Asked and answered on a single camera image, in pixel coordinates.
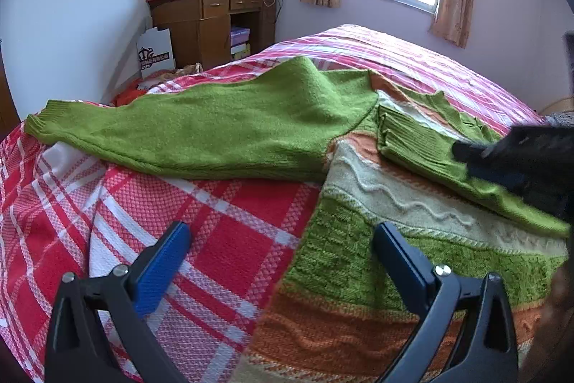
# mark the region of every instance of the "ribbed cuff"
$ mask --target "ribbed cuff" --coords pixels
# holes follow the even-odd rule
[[[50,126],[69,112],[71,105],[73,105],[71,102],[49,100],[43,111],[28,116],[24,124],[24,132],[47,145],[56,143],[54,129],[50,129]]]

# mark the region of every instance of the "paper bag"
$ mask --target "paper bag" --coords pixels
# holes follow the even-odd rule
[[[171,49],[169,29],[147,30],[138,40],[138,56],[142,78],[150,76],[158,70],[173,70],[176,68]]]

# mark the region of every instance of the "red plaid blanket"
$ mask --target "red plaid blanket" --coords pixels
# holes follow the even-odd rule
[[[444,90],[456,108],[501,132],[513,123],[542,122],[460,64],[352,25],[280,43],[150,92],[247,80],[296,55],[322,70],[371,68],[416,91]],[[161,179],[63,143],[48,148],[19,127],[0,144],[0,335],[28,374],[42,381],[61,275],[101,276],[131,263],[179,219],[192,226],[193,245],[147,323],[190,381],[226,381],[293,256],[319,189],[294,182]],[[111,320],[102,319],[122,368],[137,378]]]

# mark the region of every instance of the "knitted sweater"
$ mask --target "knitted sweater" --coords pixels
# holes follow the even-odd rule
[[[462,137],[483,143],[500,139],[480,120],[455,110],[443,93],[420,95],[410,92],[409,95],[436,110]],[[565,222],[524,203],[500,185],[468,178],[466,165],[452,157],[454,141],[454,137],[430,129],[402,112],[379,108],[377,148],[385,158],[517,221],[533,233],[567,237],[569,230]]]
[[[380,90],[380,103],[388,105],[384,112],[401,111],[446,134],[456,134],[455,128],[469,121],[461,116],[450,125],[450,110],[438,112],[430,97],[413,99],[391,83]],[[431,262],[450,265],[461,276],[500,273],[519,358],[527,352],[550,278],[567,258],[565,242],[525,231],[522,224],[381,159],[377,120],[374,112],[370,123],[338,140],[319,203],[233,383],[370,383],[385,372],[418,317],[404,308],[372,255],[373,227],[383,221],[392,221]],[[472,127],[486,139],[497,138],[488,128]],[[462,321],[456,314],[424,381],[446,363]]]
[[[50,101],[25,131],[158,176],[322,181],[329,142],[376,101],[367,70],[319,72],[297,57],[251,81],[149,94],[119,108]]]

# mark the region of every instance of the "screw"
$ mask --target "screw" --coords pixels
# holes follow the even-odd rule
[[[68,271],[68,273],[64,273],[62,275],[62,282],[65,282],[66,284],[72,282],[74,279],[76,279],[76,275],[71,271]]]
[[[437,265],[434,267],[434,272],[441,278],[446,278],[452,273],[452,270],[448,265]]]
[[[114,273],[114,276],[121,278],[122,276],[125,276],[128,271],[129,269],[126,265],[118,265],[111,272]]]

